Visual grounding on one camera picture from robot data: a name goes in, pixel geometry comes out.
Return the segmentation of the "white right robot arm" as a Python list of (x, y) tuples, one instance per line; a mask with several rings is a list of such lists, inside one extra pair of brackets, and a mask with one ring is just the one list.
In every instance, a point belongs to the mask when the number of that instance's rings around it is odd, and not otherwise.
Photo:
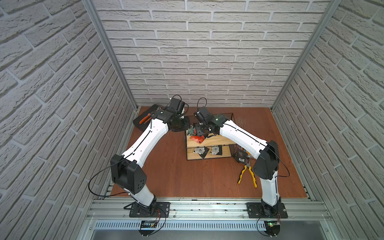
[(256, 159), (253, 173), (260, 178), (262, 185), (262, 204), (276, 207), (280, 198), (278, 190), (278, 170), (280, 164), (279, 149), (276, 142), (267, 142), (239, 127), (225, 115), (204, 114), (202, 110), (195, 117), (204, 129), (230, 139), (245, 149)]

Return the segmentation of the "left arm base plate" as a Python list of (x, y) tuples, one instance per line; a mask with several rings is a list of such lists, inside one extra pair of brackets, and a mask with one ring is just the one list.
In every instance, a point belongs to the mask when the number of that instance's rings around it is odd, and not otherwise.
[(149, 207), (143, 206), (137, 202), (125, 207), (130, 209), (130, 218), (167, 218), (170, 212), (170, 202), (154, 202)]

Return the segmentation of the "red tea bag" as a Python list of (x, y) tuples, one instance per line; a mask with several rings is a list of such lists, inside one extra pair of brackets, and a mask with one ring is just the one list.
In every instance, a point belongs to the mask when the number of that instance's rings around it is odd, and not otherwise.
[(205, 140), (205, 136), (191, 136), (190, 140), (200, 145)]
[(238, 150), (233, 154), (233, 158), (236, 162), (241, 163), (243, 165), (246, 165), (248, 160), (250, 159), (247, 151), (244, 150)]

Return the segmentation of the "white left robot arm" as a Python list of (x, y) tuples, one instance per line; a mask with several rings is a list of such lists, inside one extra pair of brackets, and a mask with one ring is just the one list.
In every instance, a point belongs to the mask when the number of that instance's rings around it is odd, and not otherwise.
[(143, 167), (148, 155), (168, 132), (185, 131), (189, 118), (185, 117), (185, 107), (157, 109), (145, 117), (139, 117), (139, 124), (149, 125), (136, 142), (122, 155), (111, 158), (111, 174), (113, 182), (144, 208), (152, 208), (156, 204), (155, 195), (146, 185), (147, 175)]

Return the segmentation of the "red tea bag front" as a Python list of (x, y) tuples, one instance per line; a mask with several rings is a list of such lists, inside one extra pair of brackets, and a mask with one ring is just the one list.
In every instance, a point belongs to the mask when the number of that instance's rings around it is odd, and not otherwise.
[(205, 136), (191, 136), (190, 140), (200, 145), (205, 140)]

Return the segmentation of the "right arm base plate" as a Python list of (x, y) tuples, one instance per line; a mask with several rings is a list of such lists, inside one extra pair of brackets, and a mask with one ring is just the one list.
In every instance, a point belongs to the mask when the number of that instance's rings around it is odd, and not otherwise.
[(258, 218), (279, 218), (287, 219), (288, 213), (283, 203), (278, 202), (275, 206), (271, 207), (264, 202), (260, 203), (246, 203), (248, 216), (250, 219)]

